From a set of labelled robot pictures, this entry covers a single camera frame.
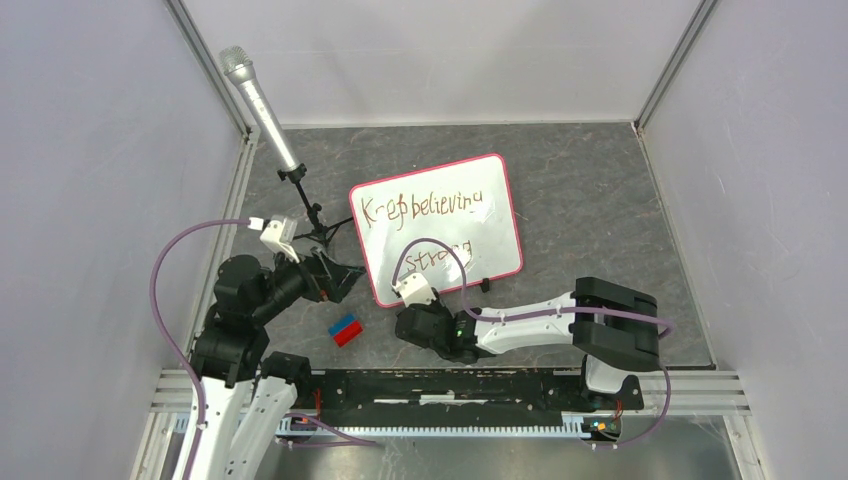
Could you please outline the pink framed whiteboard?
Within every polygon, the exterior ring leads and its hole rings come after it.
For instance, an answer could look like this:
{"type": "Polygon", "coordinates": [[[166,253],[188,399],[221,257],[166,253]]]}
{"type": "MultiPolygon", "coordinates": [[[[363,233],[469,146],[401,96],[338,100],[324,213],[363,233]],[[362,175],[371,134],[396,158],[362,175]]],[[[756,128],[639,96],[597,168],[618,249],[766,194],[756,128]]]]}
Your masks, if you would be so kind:
{"type": "Polygon", "coordinates": [[[524,266],[508,169],[497,153],[356,185],[349,205],[383,308],[400,304],[392,286],[409,272],[443,293],[524,266]]]}

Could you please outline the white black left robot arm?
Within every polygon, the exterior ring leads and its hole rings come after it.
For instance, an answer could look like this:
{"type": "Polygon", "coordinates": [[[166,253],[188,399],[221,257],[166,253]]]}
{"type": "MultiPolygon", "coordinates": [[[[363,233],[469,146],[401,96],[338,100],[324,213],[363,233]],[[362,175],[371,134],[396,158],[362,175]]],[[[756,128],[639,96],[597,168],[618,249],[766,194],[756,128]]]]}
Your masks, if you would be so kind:
{"type": "Polygon", "coordinates": [[[188,363],[194,392],[174,475],[180,479],[252,479],[292,407],[314,394],[308,358],[268,353],[267,324],[299,300],[340,303],[365,273],[319,250],[267,268],[247,254],[217,270],[214,303],[188,363]]]}

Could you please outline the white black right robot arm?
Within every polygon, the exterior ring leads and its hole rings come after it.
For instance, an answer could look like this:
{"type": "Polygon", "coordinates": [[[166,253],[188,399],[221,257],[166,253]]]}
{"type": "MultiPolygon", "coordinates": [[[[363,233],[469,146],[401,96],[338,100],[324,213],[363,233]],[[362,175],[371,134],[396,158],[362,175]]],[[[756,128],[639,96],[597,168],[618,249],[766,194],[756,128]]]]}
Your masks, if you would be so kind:
{"type": "Polygon", "coordinates": [[[579,349],[577,392],[591,408],[612,401],[628,377],[662,368],[660,341],[670,324],[658,318],[656,299],[596,277],[577,279],[572,291],[555,298],[506,309],[452,312],[419,273],[398,280],[393,290],[404,305],[396,336],[447,361],[471,365],[535,346],[579,349]]]}

